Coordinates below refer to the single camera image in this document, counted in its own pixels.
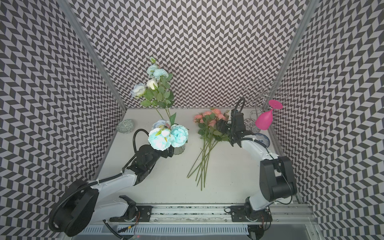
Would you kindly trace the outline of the pink rose stem tall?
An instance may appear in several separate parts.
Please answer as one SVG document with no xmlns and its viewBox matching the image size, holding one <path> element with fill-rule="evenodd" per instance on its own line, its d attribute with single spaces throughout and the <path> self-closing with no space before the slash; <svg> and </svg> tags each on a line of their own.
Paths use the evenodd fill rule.
<svg viewBox="0 0 384 240">
<path fill-rule="evenodd" d="M 217 130 L 217 123 L 219 120 L 225 120 L 227 121 L 229 119 L 229 115 L 228 115 L 228 112 L 222 112 L 221 110 L 219 109 L 215 109 L 215 108 L 211 108 L 209 111 L 212 112 L 211 114 L 211 126 L 210 126 L 210 132 L 212 132 L 213 130 L 216 130 L 217 133 L 217 141 L 218 143 L 221 143 L 221 142 L 228 142 L 229 141 L 229 137 L 228 135 L 223 135 L 222 133 L 220 133 L 218 130 Z"/>
</svg>

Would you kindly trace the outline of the small pink bud stem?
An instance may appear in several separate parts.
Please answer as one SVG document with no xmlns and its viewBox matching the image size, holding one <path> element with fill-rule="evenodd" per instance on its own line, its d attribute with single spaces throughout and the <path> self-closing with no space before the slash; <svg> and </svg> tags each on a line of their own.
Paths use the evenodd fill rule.
<svg viewBox="0 0 384 240">
<path fill-rule="evenodd" d="M 207 154 L 208 146 L 209 146 L 210 142 L 211 141 L 210 141 L 209 137 L 205 137 L 204 138 L 202 160 L 201 160 L 200 167 L 199 167 L 199 170 L 198 170 L 198 175 L 197 175 L 198 184 L 203 184 L 203 181 L 204 181 L 204 173 L 205 173 L 206 158 L 207 158 L 206 154 Z"/>
</svg>

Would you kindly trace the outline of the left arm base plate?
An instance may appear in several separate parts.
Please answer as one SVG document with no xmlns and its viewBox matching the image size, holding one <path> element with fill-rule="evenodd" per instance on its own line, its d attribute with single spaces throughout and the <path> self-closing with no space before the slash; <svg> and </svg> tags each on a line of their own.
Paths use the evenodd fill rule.
<svg viewBox="0 0 384 240">
<path fill-rule="evenodd" d="M 112 223 L 149 222 L 152 210 L 153 206 L 129 207 L 121 217 L 113 217 L 109 221 Z"/>
</svg>

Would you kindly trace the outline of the clear glass vase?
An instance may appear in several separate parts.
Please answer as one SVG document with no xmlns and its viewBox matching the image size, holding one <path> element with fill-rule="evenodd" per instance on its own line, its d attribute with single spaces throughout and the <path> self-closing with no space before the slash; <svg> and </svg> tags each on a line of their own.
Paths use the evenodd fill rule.
<svg viewBox="0 0 384 240">
<path fill-rule="evenodd" d="M 180 146 L 180 147 L 174 147 L 174 155 L 180 155 L 185 151 L 186 144 Z"/>
</svg>

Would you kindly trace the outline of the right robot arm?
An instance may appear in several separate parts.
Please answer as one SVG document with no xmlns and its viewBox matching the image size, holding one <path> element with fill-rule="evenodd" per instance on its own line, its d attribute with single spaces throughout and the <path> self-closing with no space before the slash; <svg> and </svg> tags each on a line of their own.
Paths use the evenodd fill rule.
<svg viewBox="0 0 384 240">
<path fill-rule="evenodd" d="M 292 161 L 286 156 L 272 153 L 265 144 L 257 140 L 256 136 L 246 129 L 243 113 L 231 110 L 229 120 L 220 120 L 217 129 L 228 135 L 232 146 L 238 145 L 257 163 L 259 188 L 246 200 L 246 205 L 251 211 L 264 210 L 281 199 L 292 199 L 297 194 Z"/>
</svg>

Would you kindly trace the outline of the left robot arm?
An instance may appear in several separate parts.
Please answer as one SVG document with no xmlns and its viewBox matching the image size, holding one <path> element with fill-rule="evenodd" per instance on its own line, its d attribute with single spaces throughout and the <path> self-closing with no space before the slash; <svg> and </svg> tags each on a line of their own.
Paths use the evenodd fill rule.
<svg viewBox="0 0 384 240">
<path fill-rule="evenodd" d="M 94 222 L 106 222 L 111 218 L 137 221 L 140 212 L 134 200 L 126 195 L 114 200 L 108 200 L 108 197 L 140 184 L 160 158 L 173 155 L 174 147 L 160 151 L 143 145 L 118 174 L 91 182 L 76 180 L 53 206 L 49 216 L 50 230 L 73 237 Z"/>
</svg>

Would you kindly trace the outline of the single pink rose stem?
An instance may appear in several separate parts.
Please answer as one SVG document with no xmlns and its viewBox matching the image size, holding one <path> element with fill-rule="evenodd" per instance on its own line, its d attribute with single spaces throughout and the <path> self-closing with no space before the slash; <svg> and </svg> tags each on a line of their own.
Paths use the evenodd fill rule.
<svg viewBox="0 0 384 240">
<path fill-rule="evenodd" d="M 206 111 L 204 113 L 200 113 L 195 116 L 194 122 L 198 125 L 199 131 L 198 134 L 200 138 L 204 136 L 206 133 L 210 132 L 210 124 L 211 124 L 211 111 Z"/>
</svg>

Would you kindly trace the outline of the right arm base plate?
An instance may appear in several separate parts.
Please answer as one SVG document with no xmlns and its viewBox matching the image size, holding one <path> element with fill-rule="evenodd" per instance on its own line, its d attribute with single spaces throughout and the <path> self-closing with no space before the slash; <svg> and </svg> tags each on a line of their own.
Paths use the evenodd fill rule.
<svg viewBox="0 0 384 240">
<path fill-rule="evenodd" d="M 230 206 L 230 215 L 233 222 L 272 222 L 269 209 L 253 210 L 249 206 Z"/>
</svg>

